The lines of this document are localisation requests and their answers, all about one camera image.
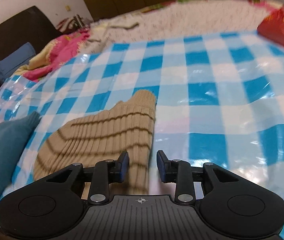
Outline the blue white checkered plastic sheet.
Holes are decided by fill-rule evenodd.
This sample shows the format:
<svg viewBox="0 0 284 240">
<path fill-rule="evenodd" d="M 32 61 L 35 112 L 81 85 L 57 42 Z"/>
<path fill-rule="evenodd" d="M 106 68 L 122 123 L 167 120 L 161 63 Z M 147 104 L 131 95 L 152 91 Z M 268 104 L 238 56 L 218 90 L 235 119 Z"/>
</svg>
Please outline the blue white checkered plastic sheet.
<svg viewBox="0 0 284 240">
<path fill-rule="evenodd" d="M 156 96 L 155 151 L 197 167 L 213 162 L 284 199 L 284 48 L 254 31 L 117 43 L 37 83 L 7 79 L 0 123 L 33 111 L 42 120 L 6 193 L 32 181 L 51 133 L 141 89 Z"/>
</svg>

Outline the dark wooden headboard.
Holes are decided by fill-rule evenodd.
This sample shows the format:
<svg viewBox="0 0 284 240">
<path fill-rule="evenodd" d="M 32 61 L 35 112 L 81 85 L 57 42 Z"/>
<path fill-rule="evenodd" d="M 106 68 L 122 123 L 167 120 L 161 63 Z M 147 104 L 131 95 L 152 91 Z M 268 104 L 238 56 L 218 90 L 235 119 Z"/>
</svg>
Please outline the dark wooden headboard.
<svg viewBox="0 0 284 240">
<path fill-rule="evenodd" d="M 0 24 L 0 60 L 27 42 L 39 53 L 47 43 L 61 35 L 38 7 L 25 9 Z"/>
</svg>

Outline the teal folded sweater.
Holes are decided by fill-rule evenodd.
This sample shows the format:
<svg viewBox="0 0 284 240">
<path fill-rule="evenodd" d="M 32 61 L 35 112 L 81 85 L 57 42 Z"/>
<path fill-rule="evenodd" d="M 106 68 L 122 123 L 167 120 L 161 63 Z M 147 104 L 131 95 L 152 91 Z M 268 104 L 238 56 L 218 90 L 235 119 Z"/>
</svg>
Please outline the teal folded sweater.
<svg viewBox="0 0 284 240">
<path fill-rule="evenodd" d="M 34 111 L 21 119 L 0 123 L 0 197 L 11 184 L 16 165 L 41 116 Z"/>
</svg>

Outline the red white striped cloth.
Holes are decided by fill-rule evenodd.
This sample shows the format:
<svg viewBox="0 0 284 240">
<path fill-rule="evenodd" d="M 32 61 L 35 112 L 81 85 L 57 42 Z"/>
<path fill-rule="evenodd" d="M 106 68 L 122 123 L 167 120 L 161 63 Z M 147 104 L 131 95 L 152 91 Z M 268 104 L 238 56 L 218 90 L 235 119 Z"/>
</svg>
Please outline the red white striped cloth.
<svg viewBox="0 0 284 240">
<path fill-rule="evenodd" d="M 85 24 L 79 15 L 73 17 L 65 18 L 56 25 L 56 29 L 62 34 L 70 34 L 83 28 Z"/>
</svg>

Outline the beige striped knit sweater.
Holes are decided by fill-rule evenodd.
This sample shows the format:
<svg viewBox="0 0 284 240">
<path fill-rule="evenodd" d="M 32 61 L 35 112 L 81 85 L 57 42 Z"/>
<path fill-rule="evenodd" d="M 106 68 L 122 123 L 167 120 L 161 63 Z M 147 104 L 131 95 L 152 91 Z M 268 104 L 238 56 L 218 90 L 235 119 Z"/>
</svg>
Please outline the beige striped knit sweater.
<svg viewBox="0 0 284 240">
<path fill-rule="evenodd" d="M 39 180 L 62 168 L 81 163 L 130 158 L 125 180 L 111 186 L 112 194 L 148 194 L 148 163 L 155 123 L 155 95 L 138 90 L 110 110 L 68 121 L 51 134 L 38 151 L 33 177 Z"/>
</svg>

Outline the beige crumpled garment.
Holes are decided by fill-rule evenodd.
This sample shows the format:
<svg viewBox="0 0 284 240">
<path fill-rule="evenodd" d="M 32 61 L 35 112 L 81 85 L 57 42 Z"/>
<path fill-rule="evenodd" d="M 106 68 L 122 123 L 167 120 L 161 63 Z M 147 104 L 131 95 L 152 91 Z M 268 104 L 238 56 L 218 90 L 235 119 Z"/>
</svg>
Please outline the beige crumpled garment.
<svg viewBox="0 0 284 240">
<path fill-rule="evenodd" d="M 129 31 L 139 26 L 135 20 L 100 21 L 91 25 L 88 43 L 104 44 L 112 31 Z"/>
</svg>

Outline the white floral bed sheet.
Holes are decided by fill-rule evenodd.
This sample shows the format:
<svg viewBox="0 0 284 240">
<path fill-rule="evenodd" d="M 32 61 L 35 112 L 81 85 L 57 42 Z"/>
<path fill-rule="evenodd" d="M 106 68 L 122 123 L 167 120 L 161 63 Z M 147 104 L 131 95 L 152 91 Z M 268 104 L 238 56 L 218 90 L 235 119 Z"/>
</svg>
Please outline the white floral bed sheet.
<svg viewBox="0 0 284 240">
<path fill-rule="evenodd" d="M 164 5 L 152 5 L 100 20 L 135 20 L 139 26 L 129 31 L 112 31 L 108 42 L 104 44 L 86 42 L 82 52 L 100 53 L 113 43 L 255 30 L 266 16 L 282 5 L 273 0 L 177 0 Z"/>
</svg>

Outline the pink floral quilt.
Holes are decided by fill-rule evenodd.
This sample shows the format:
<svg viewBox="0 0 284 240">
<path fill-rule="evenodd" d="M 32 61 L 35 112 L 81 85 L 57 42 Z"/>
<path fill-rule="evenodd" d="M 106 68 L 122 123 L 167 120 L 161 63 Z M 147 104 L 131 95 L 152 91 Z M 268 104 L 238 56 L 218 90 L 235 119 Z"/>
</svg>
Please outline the pink floral quilt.
<svg viewBox="0 0 284 240">
<path fill-rule="evenodd" d="M 37 82 L 75 57 L 89 37 L 88 29 L 80 29 L 74 33 L 55 38 L 13 74 Z"/>
</svg>

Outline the blue pillow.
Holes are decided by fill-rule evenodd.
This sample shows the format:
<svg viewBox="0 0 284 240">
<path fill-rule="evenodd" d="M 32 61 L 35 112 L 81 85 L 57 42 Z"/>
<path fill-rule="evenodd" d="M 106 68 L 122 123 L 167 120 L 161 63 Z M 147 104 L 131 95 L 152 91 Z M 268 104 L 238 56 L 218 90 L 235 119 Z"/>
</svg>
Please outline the blue pillow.
<svg viewBox="0 0 284 240">
<path fill-rule="evenodd" d="M 28 64 L 36 51 L 30 42 L 25 43 L 9 56 L 0 61 L 0 83 L 9 78 L 19 67 Z"/>
</svg>

